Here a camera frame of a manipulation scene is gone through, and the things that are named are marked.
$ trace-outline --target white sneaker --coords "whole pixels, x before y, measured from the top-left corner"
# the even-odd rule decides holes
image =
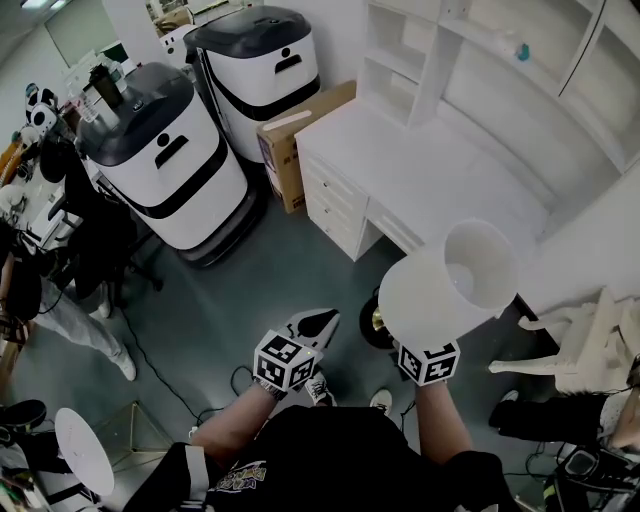
[[[113,306],[111,305],[111,299],[109,298],[109,285],[107,283],[102,283],[101,287],[102,290],[100,295],[102,297],[102,302],[98,306],[98,311],[102,318],[109,318],[113,313]]]
[[[516,402],[518,400],[518,397],[520,396],[520,393],[518,393],[515,389],[512,389],[511,391],[507,392],[502,398],[501,398],[501,402]]]
[[[124,373],[124,376],[129,382],[136,380],[136,375],[138,374],[136,364],[133,362],[133,359],[131,359],[126,348],[122,347],[122,352],[114,363],[118,365],[118,368]]]
[[[391,398],[391,393],[387,389],[380,389],[378,392],[373,395],[371,402],[369,403],[369,407],[375,407],[376,409],[380,409],[385,416],[389,416],[391,414],[391,403],[393,402]]]
[[[313,377],[308,379],[304,383],[304,387],[309,393],[313,405],[318,405],[318,402],[326,401],[327,397],[331,399],[331,405],[337,406],[335,397],[329,392],[327,388],[327,379],[324,378],[322,373],[318,372]]]

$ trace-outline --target black t-shirt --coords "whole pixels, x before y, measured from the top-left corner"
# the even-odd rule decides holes
[[[436,466],[412,451],[377,409],[290,407],[269,421],[231,471],[208,459],[207,504],[238,510],[429,510],[463,505],[519,511],[491,454]],[[170,511],[189,497],[183,444],[175,444],[125,512]]]

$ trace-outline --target ceiling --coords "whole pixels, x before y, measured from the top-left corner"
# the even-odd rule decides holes
[[[40,9],[22,9],[20,0],[0,0],[0,64],[38,25],[55,14],[48,0]]]

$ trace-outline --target printed graphic on shirt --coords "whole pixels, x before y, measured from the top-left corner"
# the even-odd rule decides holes
[[[267,461],[258,460],[232,469],[227,476],[218,482],[213,492],[239,493],[245,489],[256,489],[258,482],[264,482],[267,476]]]

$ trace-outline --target ceiling light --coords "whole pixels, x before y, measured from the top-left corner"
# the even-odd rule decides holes
[[[40,9],[43,5],[45,5],[49,0],[22,0],[20,2],[20,7],[23,9]]]

